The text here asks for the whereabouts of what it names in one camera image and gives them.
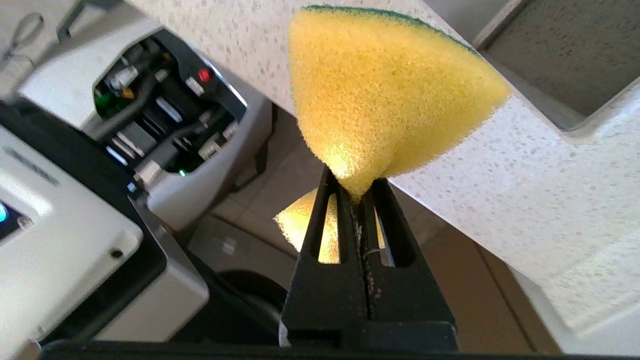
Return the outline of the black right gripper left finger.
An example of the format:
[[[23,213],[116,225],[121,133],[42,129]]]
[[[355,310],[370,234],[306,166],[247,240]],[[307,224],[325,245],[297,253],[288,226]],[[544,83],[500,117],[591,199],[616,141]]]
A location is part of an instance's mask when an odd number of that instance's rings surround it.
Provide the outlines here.
[[[338,264],[320,262],[331,196],[336,199]],[[346,331],[367,317],[352,201],[331,170],[325,168],[281,314],[279,344],[341,347]]]

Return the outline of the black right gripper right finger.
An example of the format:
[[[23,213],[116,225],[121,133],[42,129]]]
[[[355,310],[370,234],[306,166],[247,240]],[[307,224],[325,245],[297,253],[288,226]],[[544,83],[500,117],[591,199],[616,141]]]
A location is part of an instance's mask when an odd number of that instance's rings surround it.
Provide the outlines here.
[[[382,351],[458,350],[453,313],[387,180],[375,180],[362,198],[359,225],[367,309],[363,345]]]

